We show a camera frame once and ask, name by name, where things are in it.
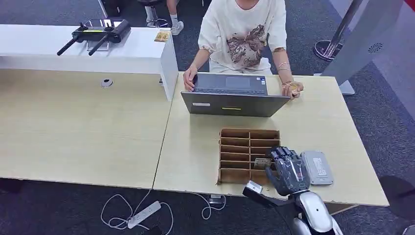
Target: graphic print on shirt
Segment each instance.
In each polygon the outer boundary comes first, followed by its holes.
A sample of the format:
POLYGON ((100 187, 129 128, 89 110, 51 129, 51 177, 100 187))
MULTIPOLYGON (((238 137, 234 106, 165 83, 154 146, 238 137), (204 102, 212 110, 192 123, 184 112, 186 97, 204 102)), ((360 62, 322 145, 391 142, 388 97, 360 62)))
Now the graphic print on shirt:
POLYGON ((261 50, 265 46, 265 30, 263 25, 258 25, 246 37, 232 37, 227 40, 231 59, 235 64, 244 68, 259 65, 262 55, 261 50))

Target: laptop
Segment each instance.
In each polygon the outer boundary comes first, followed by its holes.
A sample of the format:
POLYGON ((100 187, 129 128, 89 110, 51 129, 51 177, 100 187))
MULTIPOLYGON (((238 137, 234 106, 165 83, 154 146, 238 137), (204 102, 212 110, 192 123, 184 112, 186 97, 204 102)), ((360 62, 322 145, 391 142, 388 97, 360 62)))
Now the laptop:
POLYGON ((268 95, 264 76, 199 73, 192 92, 181 92, 189 113, 271 117, 289 96, 268 95))

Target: laptop lid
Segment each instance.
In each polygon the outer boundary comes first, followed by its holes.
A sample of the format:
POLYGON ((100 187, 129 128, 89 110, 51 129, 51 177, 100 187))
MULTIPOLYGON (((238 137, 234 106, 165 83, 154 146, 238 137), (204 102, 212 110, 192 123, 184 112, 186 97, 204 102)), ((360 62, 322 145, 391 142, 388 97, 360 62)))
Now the laptop lid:
POLYGON ((289 96, 181 92, 189 113, 271 117, 289 96))

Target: woman's right hand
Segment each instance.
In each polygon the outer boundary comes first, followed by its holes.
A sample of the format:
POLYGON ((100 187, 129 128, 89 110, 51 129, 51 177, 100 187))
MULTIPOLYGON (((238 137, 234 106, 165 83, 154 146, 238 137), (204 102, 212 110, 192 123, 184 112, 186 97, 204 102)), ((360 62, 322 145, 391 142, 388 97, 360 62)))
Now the woman's right hand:
POLYGON ((193 78, 197 74, 197 67, 191 64, 190 67, 183 74, 184 87, 187 91, 194 90, 193 78))

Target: chair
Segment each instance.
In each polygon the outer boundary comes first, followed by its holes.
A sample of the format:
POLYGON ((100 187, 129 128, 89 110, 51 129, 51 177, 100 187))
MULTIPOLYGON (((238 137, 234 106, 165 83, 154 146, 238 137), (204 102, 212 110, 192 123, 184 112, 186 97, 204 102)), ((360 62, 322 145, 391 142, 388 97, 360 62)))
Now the chair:
POLYGON ((150 22, 147 22, 147 27, 169 27, 169 23, 165 19, 159 19, 157 16, 156 8, 155 6, 157 4, 162 3, 164 0, 137 0, 139 3, 141 3, 143 6, 150 6, 151 12, 153 15, 153 19, 150 22))

